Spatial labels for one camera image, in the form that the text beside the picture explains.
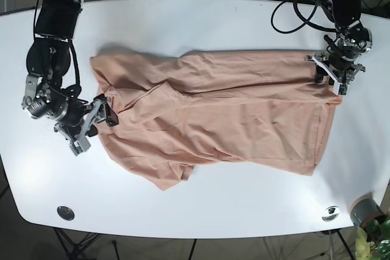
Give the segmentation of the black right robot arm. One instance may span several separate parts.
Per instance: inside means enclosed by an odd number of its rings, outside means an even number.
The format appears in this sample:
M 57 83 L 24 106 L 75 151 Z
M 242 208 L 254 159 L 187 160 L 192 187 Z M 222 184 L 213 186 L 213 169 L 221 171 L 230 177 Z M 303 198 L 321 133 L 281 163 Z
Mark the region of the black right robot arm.
M 92 102 L 79 99 L 82 87 L 73 38 L 83 1 L 37 0 L 21 104 L 31 118 L 55 121 L 54 131 L 65 137 L 75 155 L 90 148 L 88 138 L 97 135 L 96 124 L 119 123 L 103 94 Z

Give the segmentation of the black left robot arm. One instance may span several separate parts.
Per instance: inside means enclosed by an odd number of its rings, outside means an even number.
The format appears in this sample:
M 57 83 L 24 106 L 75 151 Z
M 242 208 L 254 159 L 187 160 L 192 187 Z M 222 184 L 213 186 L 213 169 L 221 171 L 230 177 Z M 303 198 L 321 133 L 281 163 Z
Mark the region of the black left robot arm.
M 324 35 L 327 48 L 314 55 L 307 55 L 305 60 L 316 64 L 315 83 L 322 83 L 328 77 L 329 85 L 337 95 L 346 95 L 351 81 L 358 72 L 366 69 L 355 60 L 372 49 L 372 32 L 362 25 L 361 0 L 313 0 L 314 8 L 309 17 L 304 17 L 298 8 L 299 0 L 290 0 L 293 9 L 302 24 L 293 30 L 282 31 L 276 28 L 271 15 L 272 28 L 282 34 L 291 34 L 310 26 L 325 33 L 334 33 L 332 39 Z

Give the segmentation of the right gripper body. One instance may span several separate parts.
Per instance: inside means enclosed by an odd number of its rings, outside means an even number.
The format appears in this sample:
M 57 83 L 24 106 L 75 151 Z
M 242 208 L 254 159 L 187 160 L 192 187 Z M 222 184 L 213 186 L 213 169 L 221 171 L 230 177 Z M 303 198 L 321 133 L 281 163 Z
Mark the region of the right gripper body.
M 63 130 L 69 136 L 78 135 L 84 123 L 84 115 L 90 107 L 79 99 L 78 84 L 62 88 L 41 76 L 29 74 L 22 101 L 22 109 L 33 119 L 47 117 L 56 122 L 55 130 Z

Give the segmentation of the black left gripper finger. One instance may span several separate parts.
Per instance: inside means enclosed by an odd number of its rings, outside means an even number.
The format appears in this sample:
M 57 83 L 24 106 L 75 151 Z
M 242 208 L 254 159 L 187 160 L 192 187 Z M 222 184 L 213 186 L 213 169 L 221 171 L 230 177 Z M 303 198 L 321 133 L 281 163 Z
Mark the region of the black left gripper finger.
M 315 63 L 316 72 L 314 75 L 314 82 L 320 84 L 323 82 L 324 77 L 328 76 L 330 80 L 335 84 L 339 82 L 339 77 L 333 72 L 331 66 L 322 61 L 322 57 L 317 57 L 315 55 L 306 55 L 305 61 L 311 61 Z
M 341 96 L 347 94 L 348 87 L 359 72 L 366 72 L 366 67 L 362 64 L 352 64 L 345 71 L 333 70 L 333 93 Z

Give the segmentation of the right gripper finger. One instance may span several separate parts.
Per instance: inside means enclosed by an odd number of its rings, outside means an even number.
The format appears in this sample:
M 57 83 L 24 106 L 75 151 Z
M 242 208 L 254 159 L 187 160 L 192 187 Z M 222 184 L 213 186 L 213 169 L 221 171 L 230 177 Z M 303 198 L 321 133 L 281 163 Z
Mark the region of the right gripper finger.
M 54 125 L 54 131 L 65 137 L 68 141 L 69 148 L 75 156 L 86 152 L 91 147 L 88 137 L 94 137 L 98 134 L 98 130 L 94 125 L 90 125 L 90 128 L 84 133 L 80 125 L 70 127 L 64 123 L 56 123 Z
M 119 124 L 117 114 L 109 106 L 103 94 L 96 96 L 88 106 L 88 129 L 91 129 L 93 124 L 101 122 L 105 122 L 109 127 Z

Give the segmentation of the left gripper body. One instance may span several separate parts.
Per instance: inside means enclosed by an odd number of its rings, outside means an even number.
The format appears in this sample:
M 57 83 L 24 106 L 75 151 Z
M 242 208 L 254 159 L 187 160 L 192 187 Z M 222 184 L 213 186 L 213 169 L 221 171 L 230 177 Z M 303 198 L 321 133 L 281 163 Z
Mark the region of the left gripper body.
M 362 54 L 372 49 L 372 32 L 363 26 L 323 28 L 326 33 L 335 33 L 336 38 L 324 36 L 328 44 L 323 53 L 323 62 L 336 75 L 355 70 L 354 62 Z

